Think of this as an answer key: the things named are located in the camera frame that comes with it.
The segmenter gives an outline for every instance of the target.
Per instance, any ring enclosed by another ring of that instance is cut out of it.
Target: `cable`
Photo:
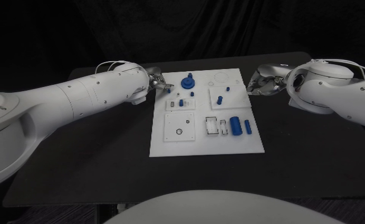
[[[348,61],[348,60],[342,60],[342,59],[317,59],[315,61],[340,62],[340,63],[345,63],[345,64],[350,64],[353,66],[360,67],[361,75],[363,75],[363,78],[365,79],[365,73],[364,73],[365,67],[361,66],[357,62],[353,62],[353,61]]]
[[[97,66],[97,68],[96,68],[96,74],[97,74],[97,69],[100,68],[100,66],[103,65],[103,64],[106,64],[106,63],[112,63],[112,62],[115,62],[115,63],[130,63],[130,62],[128,62],[128,61],[109,61],[109,62],[103,62],[99,66]]]

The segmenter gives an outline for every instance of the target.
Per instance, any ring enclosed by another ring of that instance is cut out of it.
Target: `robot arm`
[[[350,68],[328,61],[312,60],[296,68],[286,64],[262,65],[249,84],[249,94],[275,95],[288,89],[289,105],[318,114],[337,112],[365,125],[365,81],[354,78]]]
[[[41,141],[68,123],[123,102],[140,104],[152,89],[168,92],[158,67],[126,63],[65,83],[0,93],[0,182],[25,164]]]

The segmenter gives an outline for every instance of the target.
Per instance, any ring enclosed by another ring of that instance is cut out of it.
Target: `blue plastic part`
[[[234,135],[241,135],[243,134],[243,128],[241,128],[240,118],[233,117],[230,119],[230,122],[231,122],[233,134]]]
[[[218,104],[223,104],[223,96],[218,97],[217,103],[218,103]]]
[[[182,86],[185,89],[194,88],[194,86],[195,86],[195,80],[194,80],[194,78],[192,78],[192,73],[190,73],[188,77],[182,79],[182,81],[181,81],[181,86]]]
[[[246,131],[247,131],[247,134],[253,134],[252,126],[250,126],[250,121],[249,120],[246,120]]]

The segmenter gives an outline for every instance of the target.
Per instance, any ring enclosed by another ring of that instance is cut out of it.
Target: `black floor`
[[[365,223],[364,199],[286,199],[347,224]],[[96,224],[94,205],[31,207],[12,224]]]

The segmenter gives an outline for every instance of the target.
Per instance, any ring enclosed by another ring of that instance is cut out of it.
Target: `black table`
[[[301,65],[306,53],[165,62],[164,72],[240,67],[246,84],[260,64]],[[93,74],[77,69],[71,79]],[[252,96],[266,154],[151,158],[155,91],[58,129],[40,145],[14,181],[5,206],[142,202],[197,189],[272,197],[365,195],[365,133],[337,114],[288,105],[289,95]]]

